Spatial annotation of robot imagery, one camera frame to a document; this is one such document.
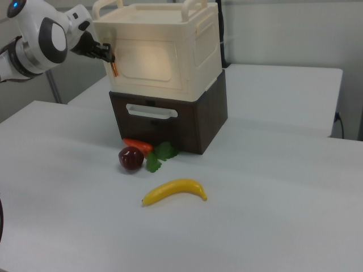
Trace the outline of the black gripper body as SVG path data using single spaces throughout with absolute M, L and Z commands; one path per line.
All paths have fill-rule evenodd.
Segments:
M 78 43 L 70 51 L 79 56 L 99 57 L 99 45 L 100 43 L 94 40 L 90 32 L 84 31 Z

